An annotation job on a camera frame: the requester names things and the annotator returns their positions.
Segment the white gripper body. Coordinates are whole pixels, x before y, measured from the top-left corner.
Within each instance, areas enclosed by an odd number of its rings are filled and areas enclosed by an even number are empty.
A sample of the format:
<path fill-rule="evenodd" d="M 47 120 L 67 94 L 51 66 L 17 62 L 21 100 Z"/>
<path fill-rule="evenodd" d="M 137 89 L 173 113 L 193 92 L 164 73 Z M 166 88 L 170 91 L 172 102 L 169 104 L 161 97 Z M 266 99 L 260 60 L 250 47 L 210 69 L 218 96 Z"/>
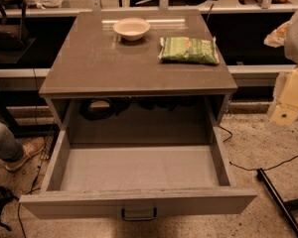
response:
<path fill-rule="evenodd" d="M 298 64 L 287 74 L 277 103 L 298 111 Z"/>

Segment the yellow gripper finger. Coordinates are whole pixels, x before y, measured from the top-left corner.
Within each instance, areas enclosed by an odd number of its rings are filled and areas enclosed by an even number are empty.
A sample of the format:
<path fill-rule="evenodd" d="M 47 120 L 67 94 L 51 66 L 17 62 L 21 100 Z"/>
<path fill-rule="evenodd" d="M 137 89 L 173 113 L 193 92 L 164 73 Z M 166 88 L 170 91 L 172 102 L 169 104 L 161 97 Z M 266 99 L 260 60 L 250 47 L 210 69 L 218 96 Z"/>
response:
<path fill-rule="evenodd" d="M 265 127 L 273 132 L 289 128 L 298 118 L 298 110 L 289 105 L 272 103 L 267 111 Z"/>

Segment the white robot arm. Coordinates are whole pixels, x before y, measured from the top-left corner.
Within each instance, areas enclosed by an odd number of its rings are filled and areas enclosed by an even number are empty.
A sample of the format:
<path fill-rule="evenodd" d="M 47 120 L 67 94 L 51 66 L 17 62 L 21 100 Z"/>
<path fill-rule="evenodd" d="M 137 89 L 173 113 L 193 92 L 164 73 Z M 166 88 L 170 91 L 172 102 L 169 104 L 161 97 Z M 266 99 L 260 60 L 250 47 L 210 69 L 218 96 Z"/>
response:
<path fill-rule="evenodd" d="M 295 62 L 290 72 L 280 72 L 277 76 L 273 101 L 267 111 L 266 127 L 278 131 L 298 118 L 298 10 L 269 34 L 264 43 L 273 48 L 283 46 L 285 56 Z"/>

